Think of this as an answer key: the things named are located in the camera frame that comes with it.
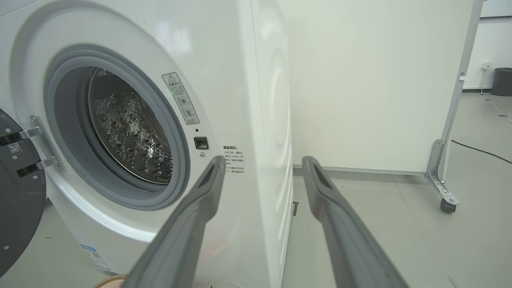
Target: open door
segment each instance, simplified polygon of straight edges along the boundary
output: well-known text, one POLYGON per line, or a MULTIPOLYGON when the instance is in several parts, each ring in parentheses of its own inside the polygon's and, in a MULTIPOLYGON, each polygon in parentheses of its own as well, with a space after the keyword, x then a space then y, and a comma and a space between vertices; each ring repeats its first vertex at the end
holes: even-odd
POLYGON ((0 277, 9 270, 34 236, 45 207, 44 168, 29 137, 0 109, 0 277))

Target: front-loading washer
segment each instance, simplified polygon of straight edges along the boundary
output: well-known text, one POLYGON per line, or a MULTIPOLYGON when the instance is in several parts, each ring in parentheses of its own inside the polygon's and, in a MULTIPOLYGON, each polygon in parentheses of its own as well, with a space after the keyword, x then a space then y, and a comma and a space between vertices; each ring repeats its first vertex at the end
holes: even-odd
POLYGON ((4 0, 0 109, 19 129, 0 131, 1 148, 34 142, 40 163, 18 177, 44 169, 73 235, 118 274, 224 155, 196 279, 279 287, 293 201, 286 29, 271 0, 4 0))

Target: gray trash bin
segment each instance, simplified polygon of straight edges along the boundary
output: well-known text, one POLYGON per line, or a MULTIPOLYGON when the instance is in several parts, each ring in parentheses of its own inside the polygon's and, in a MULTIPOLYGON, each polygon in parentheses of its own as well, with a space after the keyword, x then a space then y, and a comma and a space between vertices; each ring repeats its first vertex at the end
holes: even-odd
POLYGON ((493 88, 490 93, 498 96, 512 96, 512 68, 494 69, 493 88))

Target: stainless steel drum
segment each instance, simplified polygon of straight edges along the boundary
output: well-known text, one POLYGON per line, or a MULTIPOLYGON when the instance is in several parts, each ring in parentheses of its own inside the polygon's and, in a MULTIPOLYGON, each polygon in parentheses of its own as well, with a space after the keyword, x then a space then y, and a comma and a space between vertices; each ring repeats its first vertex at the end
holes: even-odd
POLYGON ((147 182, 169 183, 173 158, 167 138, 137 91, 107 70, 95 69, 86 102, 96 137, 119 165, 147 182))

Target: electrical cord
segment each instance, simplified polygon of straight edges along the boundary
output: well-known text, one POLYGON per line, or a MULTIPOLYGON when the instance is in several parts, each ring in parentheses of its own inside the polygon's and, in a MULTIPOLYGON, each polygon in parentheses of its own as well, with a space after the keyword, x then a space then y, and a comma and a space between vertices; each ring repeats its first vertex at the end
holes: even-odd
POLYGON ((492 156, 494 156, 494 157, 498 157, 498 158, 500 158, 501 160, 507 161, 507 162, 509 162, 510 164, 512 164, 512 161, 509 161, 509 160, 507 160, 507 159, 505 159, 505 158, 503 158, 503 157, 500 157, 500 156, 498 156, 498 155, 495 155, 495 154, 493 154, 493 153, 490 153, 490 152, 487 152, 487 151, 484 151, 484 150, 480 150, 480 149, 476 149, 476 148, 471 147, 471 146, 468 146, 468 145, 464 145, 464 144, 459 143, 459 142, 457 142, 457 141, 455 141, 455 140, 452 140, 452 142, 455 142, 455 143, 457 143, 458 145, 462 145, 462 146, 464 146, 464 147, 468 147, 468 148, 474 149, 474 150, 476 150, 476 151, 483 152, 483 153, 485 153, 485 154, 492 155, 492 156))
POLYGON ((487 72, 487 69, 483 69, 483 72, 482 72, 482 76, 480 78, 480 95, 482 95, 484 98, 485 98, 485 101, 489 101, 489 103, 494 107, 494 109, 498 110, 498 112, 500 112, 500 117, 502 117, 503 119, 507 120, 509 123, 512 123, 512 120, 509 120, 508 117, 506 115, 503 115, 503 112, 501 112, 500 109, 498 109, 498 107, 496 107, 496 105, 494 105, 494 103, 489 100, 489 98, 487 98, 487 96, 485 96, 485 94, 483 94, 483 84, 485 82, 485 73, 487 72))

